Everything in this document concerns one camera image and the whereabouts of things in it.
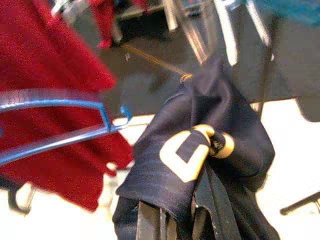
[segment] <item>white floor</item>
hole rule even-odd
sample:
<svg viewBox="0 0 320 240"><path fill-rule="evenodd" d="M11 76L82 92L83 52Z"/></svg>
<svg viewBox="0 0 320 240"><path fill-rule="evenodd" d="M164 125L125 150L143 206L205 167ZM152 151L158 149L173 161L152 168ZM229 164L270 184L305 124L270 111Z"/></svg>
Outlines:
<svg viewBox="0 0 320 240"><path fill-rule="evenodd" d="M130 144L139 138L153 116L135 117L131 126L121 131ZM262 122L272 140L276 156L264 189L257 193L259 206L282 240L319 240L320 214L314 203L303 206L287 216L279 210L297 200L320 191L320 160L318 136L320 123L306 121L292 100L268 102L264 105ZM30 214L23 216L9 210L7 192L0 190L0 229L2 239L24 240L115 240L111 222L117 197L109 182L120 184L126 176L105 177L99 208L89 213L55 194L37 190ZM23 203L29 185L19 192Z"/></svg>

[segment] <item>teal object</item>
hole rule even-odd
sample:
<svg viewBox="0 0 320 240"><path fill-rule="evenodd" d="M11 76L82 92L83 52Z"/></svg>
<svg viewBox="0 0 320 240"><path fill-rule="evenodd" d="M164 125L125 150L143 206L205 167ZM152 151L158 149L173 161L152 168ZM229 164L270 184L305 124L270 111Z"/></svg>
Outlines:
<svg viewBox="0 0 320 240"><path fill-rule="evenodd" d="M307 25L320 25L320 0L256 0L259 8L270 8L282 17Z"/></svg>

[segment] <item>black floor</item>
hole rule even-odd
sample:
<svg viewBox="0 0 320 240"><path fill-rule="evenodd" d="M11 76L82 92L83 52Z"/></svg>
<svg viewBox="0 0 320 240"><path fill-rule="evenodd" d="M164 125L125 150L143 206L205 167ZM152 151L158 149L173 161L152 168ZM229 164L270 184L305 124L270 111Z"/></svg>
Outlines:
<svg viewBox="0 0 320 240"><path fill-rule="evenodd" d="M199 20L200 18L193 18L196 23ZM183 30L179 27L174 32L168 31L163 11L122 20L119 24L123 43L105 50L96 47L100 38L89 9L77 19L74 28L117 78L117 86L106 93L112 115L119 115L121 105L126 105L134 115L157 113L165 100L179 87L180 78L184 74L196 74L202 68ZM251 44L251 49L244 48L245 52L257 51L252 46L255 45ZM216 49L215 55L226 59L223 40L220 39ZM237 72L240 76L232 77L232 81L249 102L261 100L259 79L262 77L256 68L253 61L252 66L245 66L245 71L236 66L229 73L234 76L234 72ZM273 72L280 72L276 61L272 68ZM265 88L265 100L292 97L296 95L288 87L286 78L280 73L273 74Z"/></svg>

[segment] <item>blue plastic hanger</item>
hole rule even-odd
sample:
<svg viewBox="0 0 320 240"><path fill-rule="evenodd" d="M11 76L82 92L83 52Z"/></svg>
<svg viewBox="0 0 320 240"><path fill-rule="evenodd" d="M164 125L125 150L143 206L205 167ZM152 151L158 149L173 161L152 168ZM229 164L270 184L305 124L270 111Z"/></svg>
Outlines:
<svg viewBox="0 0 320 240"><path fill-rule="evenodd" d="M120 111L121 114L127 118L127 122L122 125L111 124L102 100L97 95L88 93L61 89L23 89L0 92L0 114L19 109L59 106L96 109L101 114L103 124L68 132L0 152L0 166L51 149L118 132L123 129L132 118L131 113L122 106Z"/></svg>

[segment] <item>red fabric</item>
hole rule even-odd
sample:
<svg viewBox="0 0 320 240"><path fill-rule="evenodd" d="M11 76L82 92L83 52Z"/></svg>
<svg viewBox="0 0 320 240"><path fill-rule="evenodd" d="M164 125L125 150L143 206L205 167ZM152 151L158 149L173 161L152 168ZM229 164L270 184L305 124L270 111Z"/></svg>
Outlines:
<svg viewBox="0 0 320 240"><path fill-rule="evenodd" d="M43 0L2 0L0 4L0 91L63 88L96 92L115 81ZM76 107L23 109L0 114L0 152L47 137L102 123L96 110ZM119 134L61 147L0 168L18 182L58 193L94 211L106 164L124 168L132 149Z"/></svg>
<svg viewBox="0 0 320 240"><path fill-rule="evenodd" d="M101 42L99 48L109 48L113 42L113 21L115 15L114 0L89 0L91 10L95 16L96 25L100 31ZM133 2L144 9L148 7L147 0L133 0Z"/></svg>

